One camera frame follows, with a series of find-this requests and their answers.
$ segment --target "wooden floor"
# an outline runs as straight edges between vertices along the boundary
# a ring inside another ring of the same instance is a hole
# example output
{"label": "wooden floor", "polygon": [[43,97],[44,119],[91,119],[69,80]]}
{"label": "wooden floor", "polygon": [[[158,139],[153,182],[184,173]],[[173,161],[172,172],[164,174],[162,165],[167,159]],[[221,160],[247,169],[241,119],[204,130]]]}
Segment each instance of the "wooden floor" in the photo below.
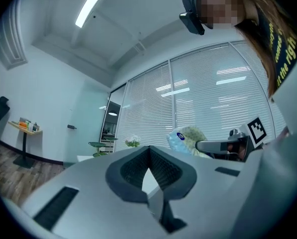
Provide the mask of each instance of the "wooden floor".
{"label": "wooden floor", "polygon": [[20,206],[32,191],[64,168],[62,165],[35,161],[30,169],[26,169],[12,163],[18,156],[0,145],[0,193]]}

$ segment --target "black table leg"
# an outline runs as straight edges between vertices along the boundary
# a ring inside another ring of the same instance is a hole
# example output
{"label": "black table leg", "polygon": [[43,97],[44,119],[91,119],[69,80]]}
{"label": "black table leg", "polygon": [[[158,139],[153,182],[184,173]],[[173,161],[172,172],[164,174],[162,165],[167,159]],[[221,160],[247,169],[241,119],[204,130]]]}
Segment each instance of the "black table leg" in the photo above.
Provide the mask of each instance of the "black table leg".
{"label": "black table leg", "polygon": [[22,156],[19,156],[18,158],[16,158],[13,163],[18,166],[29,169],[32,167],[34,160],[26,157],[26,150],[25,150],[26,143],[27,143],[27,133],[24,132],[23,140],[22,140]]}

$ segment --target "door handle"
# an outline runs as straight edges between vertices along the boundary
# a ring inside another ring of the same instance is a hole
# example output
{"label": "door handle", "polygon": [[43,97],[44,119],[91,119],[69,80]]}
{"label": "door handle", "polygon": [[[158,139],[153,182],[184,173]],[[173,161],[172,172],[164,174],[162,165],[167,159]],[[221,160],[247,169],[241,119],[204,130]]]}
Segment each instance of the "door handle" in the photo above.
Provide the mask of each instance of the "door handle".
{"label": "door handle", "polygon": [[75,126],[73,126],[73,125],[68,125],[67,126],[69,129],[77,129]]}

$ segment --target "blue logo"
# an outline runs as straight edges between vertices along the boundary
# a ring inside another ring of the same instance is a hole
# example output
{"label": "blue logo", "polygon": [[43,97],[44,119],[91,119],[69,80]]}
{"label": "blue logo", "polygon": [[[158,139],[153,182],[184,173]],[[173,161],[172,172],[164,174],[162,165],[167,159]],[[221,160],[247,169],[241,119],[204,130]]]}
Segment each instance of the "blue logo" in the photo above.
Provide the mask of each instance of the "blue logo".
{"label": "blue logo", "polygon": [[179,139],[181,139],[182,141],[185,140],[184,136],[181,133],[177,133],[177,136]]}

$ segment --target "wall molding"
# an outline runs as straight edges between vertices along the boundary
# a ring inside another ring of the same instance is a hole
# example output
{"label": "wall molding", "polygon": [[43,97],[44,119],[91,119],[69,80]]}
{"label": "wall molding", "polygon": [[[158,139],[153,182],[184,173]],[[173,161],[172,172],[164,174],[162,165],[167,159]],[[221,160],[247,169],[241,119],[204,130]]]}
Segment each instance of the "wall molding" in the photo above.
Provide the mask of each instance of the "wall molding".
{"label": "wall molding", "polygon": [[0,19],[0,60],[9,70],[28,63],[20,28],[21,0],[13,0]]}
{"label": "wall molding", "polygon": [[[1,140],[0,140],[0,145],[2,145],[3,147],[5,147],[5,148],[17,153],[17,154],[22,155],[22,150],[19,150],[19,149],[15,148],[15,147],[12,147],[11,145],[9,145],[9,144],[1,141]],[[63,161],[58,161],[58,160],[52,160],[52,159],[48,159],[48,158],[44,158],[44,157],[39,157],[39,156],[32,155],[32,154],[27,153],[27,152],[25,154],[26,154],[26,156],[28,158],[32,158],[32,159],[37,160],[37,161],[50,163],[50,164],[55,164],[55,165],[63,165]]]}

